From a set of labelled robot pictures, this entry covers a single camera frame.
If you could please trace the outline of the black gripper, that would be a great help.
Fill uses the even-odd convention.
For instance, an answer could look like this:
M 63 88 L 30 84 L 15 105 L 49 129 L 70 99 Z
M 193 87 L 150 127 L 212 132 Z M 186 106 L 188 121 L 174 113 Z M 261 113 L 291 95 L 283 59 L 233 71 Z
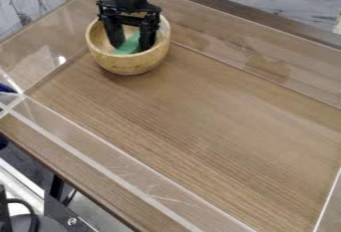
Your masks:
M 124 24 L 141 26 L 141 50 L 149 50 L 157 41 L 162 8 L 149 2 L 129 7 L 117 0 L 98 0 L 99 20 L 105 22 L 110 43 L 120 48 L 126 42 Z

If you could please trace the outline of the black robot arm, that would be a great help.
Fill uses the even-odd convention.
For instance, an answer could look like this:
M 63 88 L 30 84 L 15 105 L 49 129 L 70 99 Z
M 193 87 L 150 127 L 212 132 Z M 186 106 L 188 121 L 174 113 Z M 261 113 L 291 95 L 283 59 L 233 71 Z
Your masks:
M 157 41 L 164 9 L 149 0 L 98 0 L 97 5 L 112 45 L 120 48 L 125 44 L 129 25 L 140 28 L 140 48 L 149 50 Z

